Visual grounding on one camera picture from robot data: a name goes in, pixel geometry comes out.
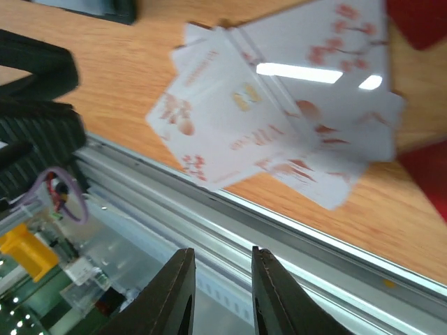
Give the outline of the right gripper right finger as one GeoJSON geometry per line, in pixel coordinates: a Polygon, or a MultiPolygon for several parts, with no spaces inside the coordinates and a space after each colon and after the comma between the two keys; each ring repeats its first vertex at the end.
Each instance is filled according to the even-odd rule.
{"type": "Polygon", "coordinates": [[[274,254],[254,246],[252,300],[257,334],[350,334],[324,311],[274,254]]]}

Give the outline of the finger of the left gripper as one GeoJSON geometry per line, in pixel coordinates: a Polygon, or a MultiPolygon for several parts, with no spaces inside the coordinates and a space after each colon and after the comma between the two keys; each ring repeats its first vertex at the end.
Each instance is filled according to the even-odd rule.
{"type": "Polygon", "coordinates": [[[1,65],[29,73],[1,85],[1,95],[18,100],[54,100],[79,85],[73,55],[65,48],[1,30],[1,65]]]}
{"type": "Polygon", "coordinates": [[[1,100],[1,197],[27,192],[40,173],[65,166],[86,141],[82,118],[72,105],[1,100]]]}

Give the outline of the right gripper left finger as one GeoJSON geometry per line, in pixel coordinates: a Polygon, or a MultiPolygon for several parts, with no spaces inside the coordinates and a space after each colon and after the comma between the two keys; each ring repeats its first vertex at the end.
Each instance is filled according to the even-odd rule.
{"type": "Polygon", "coordinates": [[[195,251],[182,248],[99,334],[192,334],[195,297],[195,251]]]}

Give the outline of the black leather card holder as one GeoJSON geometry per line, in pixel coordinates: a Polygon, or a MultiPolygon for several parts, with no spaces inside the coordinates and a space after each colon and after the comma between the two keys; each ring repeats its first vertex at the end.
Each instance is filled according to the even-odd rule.
{"type": "Polygon", "coordinates": [[[31,2],[120,24],[132,25],[137,20],[136,3],[132,0],[37,0],[31,2]]]}

